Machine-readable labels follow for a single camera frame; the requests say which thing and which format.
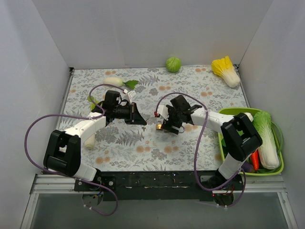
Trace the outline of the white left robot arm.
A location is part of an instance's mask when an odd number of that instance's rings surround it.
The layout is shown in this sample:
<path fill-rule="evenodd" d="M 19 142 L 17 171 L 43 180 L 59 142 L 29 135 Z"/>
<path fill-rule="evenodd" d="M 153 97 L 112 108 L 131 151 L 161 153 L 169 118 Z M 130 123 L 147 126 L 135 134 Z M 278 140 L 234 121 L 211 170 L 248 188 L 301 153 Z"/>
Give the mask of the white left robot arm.
<path fill-rule="evenodd" d="M 147 124 L 135 102 L 125 100 L 126 104 L 121 105 L 120 98 L 119 92 L 108 90 L 99 103 L 102 107 L 95 107 L 86 120 L 64 131 L 54 130 L 47 145 L 44 166 L 69 177 L 84 179 L 89 190 L 98 190 L 102 182 L 96 176 L 97 169 L 81 162 L 82 144 L 114 119 L 123 119 L 128 125 Z"/>

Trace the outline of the large brass padlock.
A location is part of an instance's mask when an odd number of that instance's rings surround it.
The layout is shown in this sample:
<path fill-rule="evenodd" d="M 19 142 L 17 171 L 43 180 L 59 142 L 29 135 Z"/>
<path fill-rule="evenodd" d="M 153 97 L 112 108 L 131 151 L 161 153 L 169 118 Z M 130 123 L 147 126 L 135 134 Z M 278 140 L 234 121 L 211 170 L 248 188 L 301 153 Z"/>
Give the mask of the large brass padlock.
<path fill-rule="evenodd" d="M 185 127 L 182 125 L 179 129 L 178 129 L 178 133 L 183 133 L 185 131 Z"/>

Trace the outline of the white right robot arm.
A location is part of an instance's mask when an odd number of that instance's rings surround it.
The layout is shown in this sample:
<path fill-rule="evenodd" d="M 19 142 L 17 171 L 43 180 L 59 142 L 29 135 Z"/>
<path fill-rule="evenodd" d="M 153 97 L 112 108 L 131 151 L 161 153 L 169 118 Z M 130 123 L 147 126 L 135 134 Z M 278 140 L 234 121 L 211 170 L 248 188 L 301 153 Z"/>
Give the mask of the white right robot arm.
<path fill-rule="evenodd" d="M 157 104 L 154 115 L 163 118 L 162 130 L 179 134 L 182 124 L 201 126 L 222 134 L 227 156 L 206 181 L 210 190 L 228 189 L 233 178 L 241 171 L 242 165 L 262 144 L 263 140 L 253 125 L 250 113 L 226 115 L 208 111 L 206 105 L 198 101 L 190 105 L 187 94 L 175 93 L 170 105 Z"/>

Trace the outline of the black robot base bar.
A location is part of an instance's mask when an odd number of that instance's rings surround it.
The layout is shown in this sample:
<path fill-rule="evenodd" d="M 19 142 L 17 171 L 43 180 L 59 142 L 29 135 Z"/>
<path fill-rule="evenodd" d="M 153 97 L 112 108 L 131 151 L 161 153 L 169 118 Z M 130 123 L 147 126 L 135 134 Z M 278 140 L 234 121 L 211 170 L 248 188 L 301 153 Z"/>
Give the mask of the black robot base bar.
<path fill-rule="evenodd" d="M 213 201 L 212 192 L 198 186 L 193 171 L 99 172 L 94 183 L 111 189 L 118 200 Z"/>

